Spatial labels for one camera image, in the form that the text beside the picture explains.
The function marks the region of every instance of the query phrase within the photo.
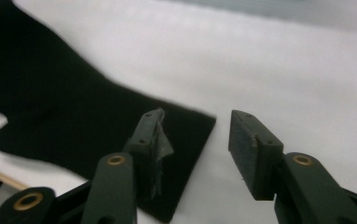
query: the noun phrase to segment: black cloth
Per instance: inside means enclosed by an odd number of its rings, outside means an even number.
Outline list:
[[[109,81],[46,26],[0,1],[1,151],[92,179],[98,160],[121,151],[141,115],[159,107],[175,152],[163,163],[163,196],[139,206],[168,222],[215,119]]]

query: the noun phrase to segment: hole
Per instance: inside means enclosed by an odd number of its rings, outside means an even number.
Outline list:
[[[294,161],[302,165],[312,165],[311,158],[304,155],[294,156]]]
[[[44,195],[39,192],[30,192],[19,198],[14,204],[13,208],[16,211],[25,211],[37,206],[44,199]]]
[[[23,200],[21,201],[21,204],[27,205],[27,204],[31,204],[31,203],[33,203],[33,202],[35,202],[35,201],[36,201],[36,197],[35,197],[35,196],[30,196],[30,197],[28,197],[28,198],[23,199]]]
[[[99,219],[99,222],[97,222],[97,224],[114,224],[114,223],[115,223],[114,217],[102,217]]]
[[[119,165],[120,163],[125,162],[125,158],[122,156],[113,156],[108,159],[108,164],[110,165]]]
[[[347,217],[338,217],[336,221],[338,224],[355,224],[355,222]]]

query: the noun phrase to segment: black felt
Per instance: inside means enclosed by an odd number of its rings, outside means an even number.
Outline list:
[[[139,206],[171,220],[214,118],[112,83],[47,27],[0,1],[0,150],[49,161],[91,179],[98,160],[121,151],[141,115],[163,108],[174,155],[163,196]]]

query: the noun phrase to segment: wooden edge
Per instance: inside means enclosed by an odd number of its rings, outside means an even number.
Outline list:
[[[29,188],[27,185],[21,183],[18,180],[13,179],[10,176],[2,174],[1,172],[0,172],[0,181],[8,186],[11,186],[14,189],[18,189],[18,190],[24,190],[24,189]]]

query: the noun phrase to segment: white table surface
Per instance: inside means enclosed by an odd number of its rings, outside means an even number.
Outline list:
[[[16,4],[111,80],[217,117],[173,224],[272,224],[274,203],[253,200],[227,151],[230,112],[256,115],[284,152],[317,158],[357,192],[357,0],[268,1],[283,4],[272,13],[155,0]],[[1,153],[0,172],[57,194],[85,181]],[[141,211],[138,222],[158,223]]]

